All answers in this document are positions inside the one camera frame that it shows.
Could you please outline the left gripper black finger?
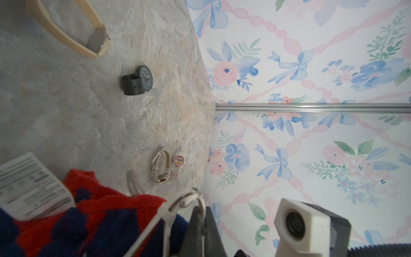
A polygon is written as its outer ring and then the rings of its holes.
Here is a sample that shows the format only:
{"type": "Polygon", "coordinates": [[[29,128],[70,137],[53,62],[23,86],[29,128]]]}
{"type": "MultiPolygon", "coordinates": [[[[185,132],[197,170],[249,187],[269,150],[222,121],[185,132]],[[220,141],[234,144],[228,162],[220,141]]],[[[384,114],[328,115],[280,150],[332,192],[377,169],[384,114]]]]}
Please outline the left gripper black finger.
{"type": "Polygon", "coordinates": [[[180,248],[179,257],[226,257],[224,246],[210,207],[195,207],[180,248]]]}

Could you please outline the gold bracelet watch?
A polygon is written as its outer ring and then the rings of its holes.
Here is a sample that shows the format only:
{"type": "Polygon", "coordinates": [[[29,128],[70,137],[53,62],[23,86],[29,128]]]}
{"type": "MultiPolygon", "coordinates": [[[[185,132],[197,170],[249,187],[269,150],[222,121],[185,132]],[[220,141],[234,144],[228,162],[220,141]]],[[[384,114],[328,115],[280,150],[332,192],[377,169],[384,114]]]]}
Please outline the gold bracelet watch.
{"type": "Polygon", "coordinates": [[[162,146],[159,147],[151,160],[152,179],[155,183],[162,183],[169,179],[171,169],[170,153],[162,146]]]}

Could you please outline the pink white watch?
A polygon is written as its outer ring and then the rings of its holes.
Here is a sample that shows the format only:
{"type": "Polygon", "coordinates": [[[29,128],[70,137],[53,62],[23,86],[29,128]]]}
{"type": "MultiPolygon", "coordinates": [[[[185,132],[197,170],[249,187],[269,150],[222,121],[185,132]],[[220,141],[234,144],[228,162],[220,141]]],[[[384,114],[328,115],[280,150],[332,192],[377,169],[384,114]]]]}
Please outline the pink white watch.
{"type": "Polygon", "coordinates": [[[172,166],[171,166],[171,174],[173,177],[178,178],[180,172],[182,171],[183,166],[186,163],[186,155],[187,153],[184,151],[180,151],[173,159],[172,166]]]}

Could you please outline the red blue patterned cloth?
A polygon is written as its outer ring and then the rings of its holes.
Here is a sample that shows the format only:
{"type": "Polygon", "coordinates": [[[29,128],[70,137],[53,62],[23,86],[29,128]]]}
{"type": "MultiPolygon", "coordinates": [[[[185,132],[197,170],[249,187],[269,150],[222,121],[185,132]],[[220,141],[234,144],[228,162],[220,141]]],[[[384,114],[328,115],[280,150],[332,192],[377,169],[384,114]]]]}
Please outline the red blue patterned cloth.
{"type": "Polygon", "coordinates": [[[72,169],[63,185],[75,206],[60,214],[19,221],[1,209],[1,256],[122,257],[165,203],[105,187],[92,171],[72,169]]]}

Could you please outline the small gold watch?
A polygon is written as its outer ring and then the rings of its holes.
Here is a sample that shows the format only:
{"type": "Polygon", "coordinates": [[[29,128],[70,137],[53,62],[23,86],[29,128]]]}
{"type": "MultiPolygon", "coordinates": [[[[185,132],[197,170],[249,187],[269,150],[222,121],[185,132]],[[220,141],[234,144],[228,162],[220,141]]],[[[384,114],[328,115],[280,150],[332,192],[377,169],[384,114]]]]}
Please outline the small gold watch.
{"type": "Polygon", "coordinates": [[[139,196],[145,194],[145,190],[137,179],[136,172],[134,170],[129,170],[126,173],[126,183],[129,190],[129,193],[132,196],[139,196]]]}

